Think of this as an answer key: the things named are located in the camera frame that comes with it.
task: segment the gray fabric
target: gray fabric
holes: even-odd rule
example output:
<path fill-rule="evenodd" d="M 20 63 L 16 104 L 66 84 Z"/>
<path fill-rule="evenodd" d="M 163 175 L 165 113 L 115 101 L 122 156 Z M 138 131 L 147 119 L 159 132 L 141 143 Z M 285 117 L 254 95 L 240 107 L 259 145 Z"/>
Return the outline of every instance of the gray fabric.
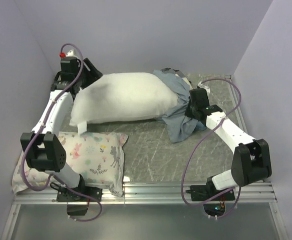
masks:
<path fill-rule="evenodd" d="M 178 95 L 178 105 L 167 111 L 160 120 L 167 124 L 170 141 L 177 143 L 188 138 L 196 127 L 203 130 L 205 126 L 201 122 L 185 116 L 189 102 L 189 85 L 181 77 L 175 75 L 178 74 L 175 70 L 165 68 L 162 71 L 154 70 L 153 74 Z"/>

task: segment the white pillow case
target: white pillow case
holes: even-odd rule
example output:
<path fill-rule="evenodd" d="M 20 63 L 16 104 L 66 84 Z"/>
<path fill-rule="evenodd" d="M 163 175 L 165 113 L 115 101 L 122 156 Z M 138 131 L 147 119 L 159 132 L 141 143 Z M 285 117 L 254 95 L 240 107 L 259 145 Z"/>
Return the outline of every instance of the white pillow case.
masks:
<path fill-rule="evenodd" d="M 60 132 L 59 141 L 67 153 L 67 164 L 81 174 L 86 184 L 98 188 L 108 188 L 112 195 L 120 197 L 123 194 L 122 178 L 124 167 L 123 144 L 128 136 L 123 133 L 86 132 L 82 135 L 71 132 Z M 27 189 L 20 175 L 21 158 L 15 169 L 12 187 L 14 193 Z M 29 168 L 25 164 L 28 181 L 33 186 L 43 186 L 48 175 Z"/>
<path fill-rule="evenodd" d="M 177 103 L 178 96 L 153 74 L 107 74 L 76 95 L 70 125 L 158 118 Z"/>

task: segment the purple wall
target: purple wall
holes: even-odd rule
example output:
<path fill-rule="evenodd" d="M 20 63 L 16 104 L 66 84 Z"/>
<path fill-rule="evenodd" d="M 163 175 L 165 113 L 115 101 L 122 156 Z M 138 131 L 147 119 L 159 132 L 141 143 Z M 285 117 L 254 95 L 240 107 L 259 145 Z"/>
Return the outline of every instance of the purple wall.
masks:
<path fill-rule="evenodd" d="M 103 73 L 233 74 L 271 0 L 16 0 L 54 71 L 73 42 Z"/>
<path fill-rule="evenodd" d="M 11 181 L 21 152 L 20 136 L 38 121 L 52 79 L 16 4 L 0 0 L 0 236 L 13 199 Z"/>
<path fill-rule="evenodd" d="M 292 1 L 273 1 L 234 76 L 249 132 L 269 143 L 271 181 L 292 240 Z"/>

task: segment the glass panel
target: glass panel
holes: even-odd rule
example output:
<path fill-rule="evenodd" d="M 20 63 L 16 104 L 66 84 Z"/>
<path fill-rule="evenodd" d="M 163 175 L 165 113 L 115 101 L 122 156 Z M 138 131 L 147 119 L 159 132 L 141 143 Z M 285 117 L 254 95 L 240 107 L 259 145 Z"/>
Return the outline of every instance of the glass panel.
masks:
<path fill-rule="evenodd" d="M 215 221 L 202 207 L 105 205 L 93 222 L 67 219 L 65 205 L 23 205 L 13 233 L 16 240 L 276 240 L 267 203 L 240 203 Z"/>

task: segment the white plastic arm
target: white plastic arm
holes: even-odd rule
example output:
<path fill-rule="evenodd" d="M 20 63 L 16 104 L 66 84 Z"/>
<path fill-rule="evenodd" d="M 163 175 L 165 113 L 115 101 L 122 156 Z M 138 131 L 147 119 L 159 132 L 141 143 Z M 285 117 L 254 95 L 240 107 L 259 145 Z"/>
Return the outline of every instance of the white plastic arm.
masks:
<path fill-rule="evenodd" d="M 50 93 L 49 102 L 46 106 L 46 109 L 44 110 L 44 113 L 42 114 L 39 122 L 37 125 L 32 129 L 35 133 L 39 131 L 39 128 L 42 125 L 42 122 L 47 115 L 47 111 L 49 106 L 51 105 L 52 101 L 55 99 L 55 97 L 61 92 L 61 90 L 55 90 Z M 46 134 L 47 132 L 51 132 L 52 134 L 55 134 L 56 136 L 59 135 L 59 130 L 61 127 L 61 124 L 73 103 L 72 96 L 70 92 L 65 92 L 62 94 L 62 96 L 57 100 L 57 103 L 53 106 L 52 111 L 49 114 L 48 121 L 46 123 L 46 127 L 43 130 L 43 134 Z"/>
<path fill-rule="evenodd" d="M 42 122 L 47 114 L 48 108 L 51 105 L 51 102 L 56 98 L 56 96 L 61 92 L 61 90 L 55 90 L 50 93 L 49 102 L 42 114 L 37 125 L 32 129 L 35 133 L 38 132 L 39 128 L 42 125 Z M 43 134 L 51 132 L 56 136 L 59 135 L 61 124 L 73 103 L 72 96 L 69 92 L 65 92 L 57 100 L 56 104 L 53 106 L 52 111 L 49 114 L 46 127 L 42 131 Z M 47 174 L 56 175 L 62 182 L 64 182 L 70 188 L 76 188 L 79 184 L 80 175 L 72 170 L 72 168 L 66 163 L 65 166 L 60 170 L 60 172 L 54 171 L 45 171 Z"/>
<path fill-rule="evenodd" d="M 226 117 L 224 112 L 214 112 L 207 116 L 206 126 L 209 129 L 214 129 L 220 121 Z M 239 144 L 252 143 L 255 138 L 249 136 L 230 119 L 226 118 L 223 124 L 215 131 L 215 133 L 230 147 L 232 153 Z M 234 181 L 231 170 L 224 171 L 212 178 L 212 182 L 217 190 L 223 190 L 237 186 Z"/>

